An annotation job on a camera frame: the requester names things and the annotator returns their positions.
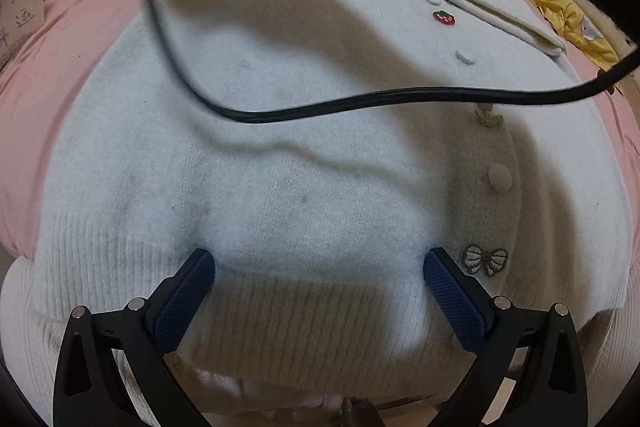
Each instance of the embroidered bow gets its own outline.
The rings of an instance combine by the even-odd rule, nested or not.
[[[504,248],[484,251],[478,245],[468,245],[462,252],[462,264],[471,275],[482,268],[487,277],[493,277],[504,269],[508,258],[509,253]]]

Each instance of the black clamp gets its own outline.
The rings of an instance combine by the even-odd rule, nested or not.
[[[124,351],[160,425],[210,427],[162,356],[177,349],[215,273],[213,256],[198,249],[148,300],[137,297],[121,311],[95,315],[84,306],[74,308],[56,370],[55,427],[148,427],[133,407],[111,349]]]
[[[491,298],[442,248],[424,260],[424,278],[460,344],[478,357],[430,427],[478,427],[518,347],[528,347],[522,373],[494,427],[585,427],[587,388],[569,310],[520,309]],[[209,427],[162,356],[177,349],[215,278],[215,262],[196,250],[148,300],[92,315],[76,307],[63,337],[54,385],[54,427],[144,427],[111,349],[124,350],[134,377],[162,427]],[[346,398],[344,427],[382,427],[368,399]]]

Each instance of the bed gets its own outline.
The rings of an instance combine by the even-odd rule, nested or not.
[[[96,64],[140,7],[140,0],[46,0],[45,25],[2,72],[0,157],[4,159],[0,163],[0,242],[14,255],[33,259],[45,174],[60,126]],[[535,6],[530,4],[530,7],[538,13]],[[597,74],[597,66],[580,51],[568,43],[567,50],[569,60],[583,80]],[[640,129],[629,101],[620,92],[600,94],[595,103],[629,194],[634,224],[633,252],[637,258],[640,253]],[[597,317],[585,332],[590,338],[600,338],[599,342],[590,343],[598,348],[593,352],[587,349],[585,353],[591,368],[590,382],[598,381],[605,373],[617,373],[609,393],[593,398],[591,407],[595,417],[601,417],[610,407],[640,360],[638,343],[635,353],[616,352],[622,340],[615,330],[617,324],[626,328],[635,320],[636,299],[640,297],[639,269],[636,263],[630,277],[628,308]]]

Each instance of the cartoon print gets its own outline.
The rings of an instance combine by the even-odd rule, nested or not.
[[[601,39],[604,35],[596,28],[595,24],[585,15],[580,23],[582,29],[582,36],[588,41],[594,41],[595,39]]]

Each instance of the yellow blanket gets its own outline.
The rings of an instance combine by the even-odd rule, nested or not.
[[[571,42],[599,68],[608,71],[618,54],[574,0],[531,0],[555,32]]]

